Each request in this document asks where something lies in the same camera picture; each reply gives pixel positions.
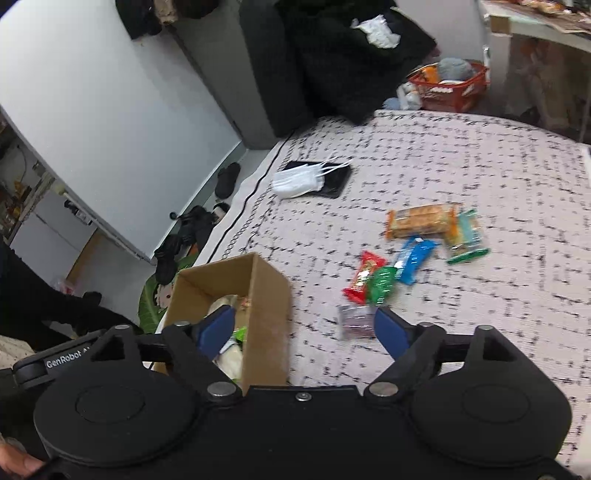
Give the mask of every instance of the blue snack wrapper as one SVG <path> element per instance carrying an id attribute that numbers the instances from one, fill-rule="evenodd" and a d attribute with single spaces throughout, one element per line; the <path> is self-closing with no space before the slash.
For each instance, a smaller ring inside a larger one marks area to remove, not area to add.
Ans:
<path id="1" fill-rule="evenodd" d="M 394 263 L 394 266 L 398 269 L 396 280 L 405 285 L 412 285 L 414 283 L 414 273 L 425 259 L 431 255 L 431 251 L 437 245 L 433 240 L 425 240 L 419 236 L 409 238 Z"/>

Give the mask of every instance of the black phone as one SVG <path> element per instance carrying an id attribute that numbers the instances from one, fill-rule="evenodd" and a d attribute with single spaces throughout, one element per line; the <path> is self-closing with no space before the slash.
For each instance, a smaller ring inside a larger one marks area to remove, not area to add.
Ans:
<path id="1" fill-rule="evenodd" d="M 301 167 L 302 165 L 314 165 L 322 163 L 319 161 L 290 161 L 283 170 L 289 170 L 291 168 Z M 338 163 L 325 163 L 323 167 L 337 167 Z M 306 195 L 315 195 L 317 197 L 328 197 L 331 199 L 338 198 L 351 176 L 353 169 L 350 165 L 345 167 L 337 168 L 324 176 L 324 186 L 317 192 L 310 192 Z"/>

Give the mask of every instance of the bed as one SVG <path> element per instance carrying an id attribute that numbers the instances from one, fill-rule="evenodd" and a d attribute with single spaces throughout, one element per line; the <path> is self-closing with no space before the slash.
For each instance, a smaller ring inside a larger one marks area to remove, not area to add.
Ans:
<path id="1" fill-rule="evenodd" d="M 353 166 L 340 198 L 273 195 L 272 174 L 287 162 L 329 157 Z M 478 209 L 492 252 L 447 265 L 438 248 L 390 308 L 450 333 L 487 323 L 509 337 L 569 398 L 558 459 L 589 473 L 591 188 L 579 144 L 486 116 L 377 111 L 361 126 L 323 118 L 279 142 L 242 183 L 196 263 L 262 255 L 291 282 L 290 382 L 363 388 L 391 359 L 376 340 L 338 340 L 341 289 L 361 250 L 393 258 L 402 245 L 381 235 L 389 208 L 445 201 Z"/>

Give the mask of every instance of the person's arm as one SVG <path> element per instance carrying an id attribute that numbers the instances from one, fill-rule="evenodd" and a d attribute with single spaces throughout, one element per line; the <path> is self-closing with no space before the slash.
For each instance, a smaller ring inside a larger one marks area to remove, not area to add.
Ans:
<path id="1" fill-rule="evenodd" d="M 27 477 L 42 466 L 42 461 L 20 451 L 9 443 L 0 445 L 0 468 L 6 473 Z"/>

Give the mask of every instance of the white wall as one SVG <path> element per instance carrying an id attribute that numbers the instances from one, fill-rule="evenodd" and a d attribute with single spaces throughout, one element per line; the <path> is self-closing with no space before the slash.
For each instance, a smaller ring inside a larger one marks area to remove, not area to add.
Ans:
<path id="1" fill-rule="evenodd" d="M 166 33 L 113 0 L 20 0 L 0 19 L 0 105 L 100 220 L 146 256 L 237 134 Z"/>
<path id="2" fill-rule="evenodd" d="M 441 49 L 442 57 L 482 61 L 482 20 L 478 0 L 396 0 L 398 7 Z"/>

